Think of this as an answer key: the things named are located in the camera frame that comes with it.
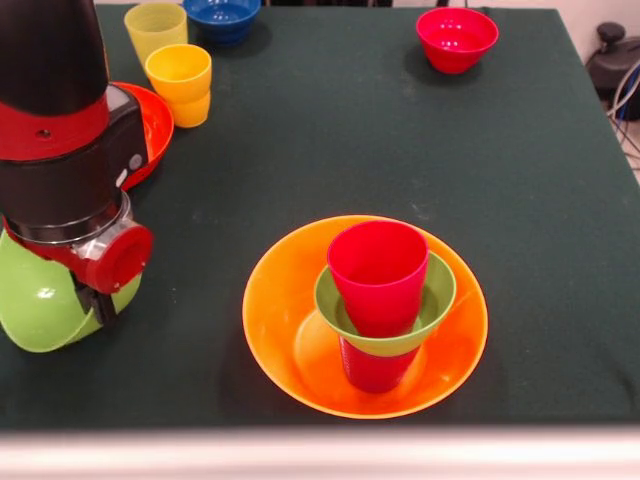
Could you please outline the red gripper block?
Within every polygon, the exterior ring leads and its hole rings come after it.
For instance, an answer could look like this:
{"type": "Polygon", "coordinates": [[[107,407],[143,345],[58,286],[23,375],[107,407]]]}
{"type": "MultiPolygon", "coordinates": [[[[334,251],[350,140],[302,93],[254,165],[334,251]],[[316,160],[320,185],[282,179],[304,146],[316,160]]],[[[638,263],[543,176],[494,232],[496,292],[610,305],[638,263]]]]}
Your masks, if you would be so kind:
{"type": "Polygon", "coordinates": [[[143,272],[153,247],[153,234],[139,224],[116,224],[98,237],[76,244],[37,244],[11,230],[7,235],[37,257],[57,262],[73,273],[83,310],[92,311],[101,326],[112,326],[118,318],[109,294],[143,272]]]}

